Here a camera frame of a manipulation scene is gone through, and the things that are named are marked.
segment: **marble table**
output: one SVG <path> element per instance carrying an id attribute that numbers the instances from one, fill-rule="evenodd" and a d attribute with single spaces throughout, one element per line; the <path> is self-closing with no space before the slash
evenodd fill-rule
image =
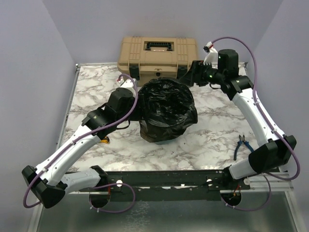
<path id="1" fill-rule="evenodd" d="M 239 67 L 239 73 L 245 75 L 244 65 Z M 89 111 L 107 102 L 118 87 L 119 74 L 116 64 L 80 68 L 63 142 L 72 136 Z M 241 146 L 237 161 L 233 160 L 239 134 L 244 134 L 254 149 L 258 148 L 243 114 L 221 90 L 209 86 L 190 89 L 198 123 L 182 136 L 160 144 L 149 143 L 141 138 L 139 123 L 131 122 L 128 129 L 109 134 L 110 144 L 100 143 L 87 151 L 70 171 L 82 171 L 93 165 L 106 171 L 222 169 L 250 153 Z"/>

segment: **tan toolbox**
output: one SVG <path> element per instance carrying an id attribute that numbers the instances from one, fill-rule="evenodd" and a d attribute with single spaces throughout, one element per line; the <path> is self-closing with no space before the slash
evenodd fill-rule
<path id="1" fill-rule="evenodd" d="M 143 86 L 154 78 L 183 76 L 193 60 L 198 60 L 195 39 L 125 37 L 117 67 Z"/>

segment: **blue pliers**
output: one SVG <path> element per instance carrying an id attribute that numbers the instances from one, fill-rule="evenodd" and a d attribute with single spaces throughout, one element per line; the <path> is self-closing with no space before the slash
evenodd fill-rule
<path id="1" fill-rule="evenodd" d="M 237 152 L 238 152 L 238 149 L 240 148 L 241 144 L 244 143 L 245 146 L 251 151 L 251 152 L 254 152 L 253 148 L 250 146 L 249 142 L 245 140 L 245 136 L 241 136 L 239 135 L 239 141 L 237 142 L 237 147 L 235 149 L 235 152 L 234 152 L 234 160 L 237 159 Z"/>

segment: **gray wall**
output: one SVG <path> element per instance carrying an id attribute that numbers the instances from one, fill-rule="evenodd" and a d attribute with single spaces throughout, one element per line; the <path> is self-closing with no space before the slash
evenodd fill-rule
<path id="1" fill-rule="evenodd" d="M 202 46 L 238 36 L 255 48 L 282 0 L 43 0 L 78 63 L 116 62 L 124 36 L 193 37 Z M 216 48 L 246 50 L 234 41 Z"/>
<path id="2" fill-rule="evenodd" d="M 309 1 L 285 0 L 255 50 L 258 93 L 270 115 L 297 139 L 301 175 L 293 181 L 299 207 L 309 228 Z M 249 65 L 253 76 L 252 63 Z M 293 159 L 288 164 L 295 173 Z"/>
<path id="3" fill-rule="evenodd" d="M 21 170 L 56 148 L 75 63 L 40 0 L 0 3 L 0 231 L 27 229 Z"/>

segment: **black plastic bag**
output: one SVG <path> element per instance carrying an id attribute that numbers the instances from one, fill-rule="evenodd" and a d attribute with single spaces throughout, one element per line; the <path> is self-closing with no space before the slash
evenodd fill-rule
<path id="1" fill-rule="evenodd" d="M 147 110 L 140 121 L 141 137 L 151 143 L 175 139 L 197 123 L 197 110 L 189 88 L 176 79 L 159 78 L 140 90 Z"/>

